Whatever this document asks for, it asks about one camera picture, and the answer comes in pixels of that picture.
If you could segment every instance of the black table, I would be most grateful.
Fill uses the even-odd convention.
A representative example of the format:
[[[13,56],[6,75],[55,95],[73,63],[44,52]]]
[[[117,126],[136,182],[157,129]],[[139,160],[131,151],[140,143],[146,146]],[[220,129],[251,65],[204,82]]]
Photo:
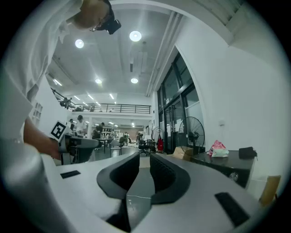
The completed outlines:
[[[218,170],[245,188],[254,159],[240,159],[238,151],[229,151],[225,158],[211,157],[204,152],[191,156],[190,161]]]
[[[97,138],[96,140],[103,142],[103,146],[104,146],[104,154],[105,154],[105,141],[109,140],[108,138]]]

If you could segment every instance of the white machine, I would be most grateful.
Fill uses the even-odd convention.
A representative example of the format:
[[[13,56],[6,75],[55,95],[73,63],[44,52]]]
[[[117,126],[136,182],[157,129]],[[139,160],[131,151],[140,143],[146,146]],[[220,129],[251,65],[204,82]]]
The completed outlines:
[[[75,132],[60,121],[53,126],[50,137],[59,143],[62,165],[88,161],[93,149],[98,146],[97,140],[76,137]]]

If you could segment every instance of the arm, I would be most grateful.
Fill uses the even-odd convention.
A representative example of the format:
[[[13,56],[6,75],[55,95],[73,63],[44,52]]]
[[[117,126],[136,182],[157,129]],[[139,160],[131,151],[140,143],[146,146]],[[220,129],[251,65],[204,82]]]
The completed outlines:
[[[60,160],[58,142],[39,131],[29,117],[25,120],[23,140],[25,143],[34,146],[40,153],[45,153]]]
[[[85,134],[86,132],[87,132],[87,125],[84,123],[82,133]]]

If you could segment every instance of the pink bag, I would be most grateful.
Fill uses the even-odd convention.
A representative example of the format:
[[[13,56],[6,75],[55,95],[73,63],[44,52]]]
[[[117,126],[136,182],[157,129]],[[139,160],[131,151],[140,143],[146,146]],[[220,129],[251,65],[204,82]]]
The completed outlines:
[[[212,145],[212,147],[210,148],[208,154],[211,156],[213,154],[213,150],[215,149],[225,149],[226,147],[218,140],[216,140],[214,142],[214,144]]]

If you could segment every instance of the wall outlet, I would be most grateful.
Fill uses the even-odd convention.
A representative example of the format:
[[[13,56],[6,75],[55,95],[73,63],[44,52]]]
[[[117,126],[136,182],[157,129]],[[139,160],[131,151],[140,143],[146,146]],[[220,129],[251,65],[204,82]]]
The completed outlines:
[[[226,121],[225,121],[225,120],[220,120],[220,121],[218,121],[218,124],[219,124],[220,126],[223,126],[223,125],[226,124]]]

